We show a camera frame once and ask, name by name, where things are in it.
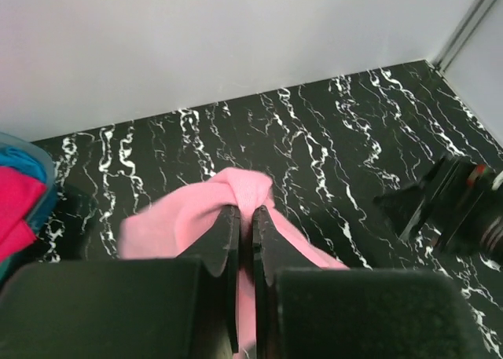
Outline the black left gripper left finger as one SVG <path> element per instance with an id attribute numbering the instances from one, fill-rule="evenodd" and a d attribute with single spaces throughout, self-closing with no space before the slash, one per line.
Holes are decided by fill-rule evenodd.
<path id="1" fill-rule="evenodd" d="M 176 258 L 34 263 L 1 292 L 4 358 L 231 358 L 240 213 Z"/>

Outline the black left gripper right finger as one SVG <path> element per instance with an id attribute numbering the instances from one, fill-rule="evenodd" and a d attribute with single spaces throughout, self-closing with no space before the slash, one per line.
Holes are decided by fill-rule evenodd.
<path id="1" fill-rule="evenodd" d="M 321 269 L 253 215 L 260 358 L 485 358 L 467 302 L 431 271 Z"/>

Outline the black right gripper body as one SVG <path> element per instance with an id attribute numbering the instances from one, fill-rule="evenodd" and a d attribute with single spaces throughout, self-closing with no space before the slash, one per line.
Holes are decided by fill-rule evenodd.
<path id="1" fill-rule="evenodd" d="M 419 181 L 373 203 L 402 241 L 429 224 L 439 231 L 431 242 L 439 251 L 502 262 L 502 172 L 484 163 L 444 155 Z"/>

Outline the pink t shirt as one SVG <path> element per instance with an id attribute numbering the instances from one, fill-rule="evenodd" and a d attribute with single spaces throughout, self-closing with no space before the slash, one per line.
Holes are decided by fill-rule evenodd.
<path id="1" fill-rule="evenodd" d="M 265 206 L 279 233 L 320 268 L 345 269 L 308 239 L 274 206 L 272 179 L 261 172 L 227 167 L 207 181 L 182 186 L 122 221 L 118 253 L 122 259 L 173 258 L 202 237 L 223 206 L 240 211 L 241 236 L 252 234 L 252 216 Z"/>

